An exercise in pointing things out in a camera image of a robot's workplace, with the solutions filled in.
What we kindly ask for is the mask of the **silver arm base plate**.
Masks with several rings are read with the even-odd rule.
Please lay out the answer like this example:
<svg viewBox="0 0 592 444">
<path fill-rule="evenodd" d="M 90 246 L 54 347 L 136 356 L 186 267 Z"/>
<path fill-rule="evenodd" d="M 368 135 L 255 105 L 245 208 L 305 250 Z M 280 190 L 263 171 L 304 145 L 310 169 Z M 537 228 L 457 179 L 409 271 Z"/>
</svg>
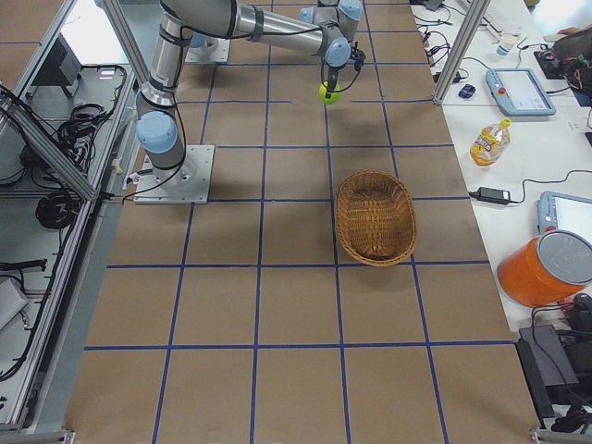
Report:
<svg viewBox="0 0 592 444">
<path fill-rule="evenodd" d="M 144 165 L 152 172 L 140 177 L 132 196 L 134 203 L 206 204 L 214 154 L 214 145 L 190 144 L 186 147 L 182 166 L 170 169 L 157 167 L 152 162 L 156 156 L 147 154 Z"/>
</svg>

